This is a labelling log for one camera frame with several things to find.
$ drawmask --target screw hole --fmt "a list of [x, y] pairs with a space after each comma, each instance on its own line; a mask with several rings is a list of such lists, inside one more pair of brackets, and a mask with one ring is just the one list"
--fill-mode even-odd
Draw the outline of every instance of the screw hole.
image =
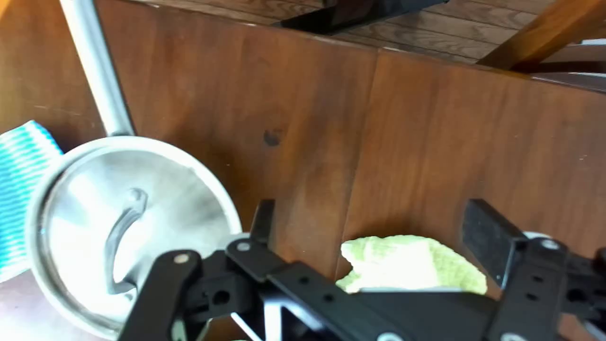
[[212, 304], [213, 306], [225, 306], [229, 302], [229, 293], [215, 293], [213, 296], [212, 296]]
[[533, 296], [533, 294], [528, 293], [528, 294], [526, 294], [526, 300], [528, 300], [528, 302], [537, 302], [537, 296]]
[[586, 296], [583, 291], [573, 289], [573, 291], [568, 291], [566, 300], [583, 304], [583, 302], [586, 302]]

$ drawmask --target dark wood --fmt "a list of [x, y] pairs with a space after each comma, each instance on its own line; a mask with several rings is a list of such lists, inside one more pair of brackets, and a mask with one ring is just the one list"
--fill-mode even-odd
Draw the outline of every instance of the dark wood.
[[[454, 247], [469, 198], [583, 255], [606, 245], [602, 96], [198, 14], [98, 8], [138, 133], [208, 166], [246, 226], [274, 198], [285, 260], [335, 277], [350, 238]], [[1, 132], [37, 120], [64, 150], [102, 137], [56, 3], [1, 14], [0, 113]]]
[[604, 20], [604, 0], [556, 0], [479, 65], [513, 71], [522, 65], [537, 65], [564, 46], [586, 39], [602, 27]]

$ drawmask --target stainless steel pot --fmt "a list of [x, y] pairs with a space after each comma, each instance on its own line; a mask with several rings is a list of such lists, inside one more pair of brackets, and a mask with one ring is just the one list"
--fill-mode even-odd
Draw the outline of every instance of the stainless steel pot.
[[115, 338], [168, 251], [210, 257], [242, 232], [213, 175], [185, 152], [134, 137], [92, 0], [60, 0], [107, 139], [64, 156], [28, 209], [32, 274], [83, 330]]

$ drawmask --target pot handle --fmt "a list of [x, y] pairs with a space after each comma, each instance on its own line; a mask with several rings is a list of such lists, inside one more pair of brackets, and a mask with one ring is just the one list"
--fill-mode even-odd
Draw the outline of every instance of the pot handle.
[[109, 230], [109, 236], [105, 240], [105, 247], [104, 247], [104, 260], [105, 260], [105, 291], [107, 294], [124, 294], [132, 289], [136, 289], [136, 285], [132, 285], [132, 281], [124, 279], [121, 283], [113, 281], [113, 264], [115, 264], [115, 255], [117, 255], [117, 247], [119, 241], [122, 240], [122, 236], [128, 232], [128, 228], [145, 213], [147, 209], [147, 194], [134, 188], [134, 204], [128, 205], [119, 219], [115, 221], [115, 224]]
[[134, 135], [92, 0], [60, 0], [60, 7], [105, 135]]

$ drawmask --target metal lid handle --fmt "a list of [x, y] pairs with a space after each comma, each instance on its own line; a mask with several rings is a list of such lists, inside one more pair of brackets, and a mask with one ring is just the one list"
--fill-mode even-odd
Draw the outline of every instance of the metal lid handle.
[[147, 209], [147, 194], [134, 188], [134, 204], [124, 209], [119, 219], [115, 221], [115, 224], [111, 226], [111, 232], [105, 240], [105, 249], [104, 249], [104, 260], [105, 260], [105, 289], [107, 294], [124, 294], [132, 289], [136, 289], [136, 285], [132, 285], [128, 279], [115, 283], [113, 281], [113, 264], [115, 264], [115, 255], [117, 255], [117, 247], [119, 241], [122, 240], [122, 236], [128, 232], [128, 228], [145, 213]]

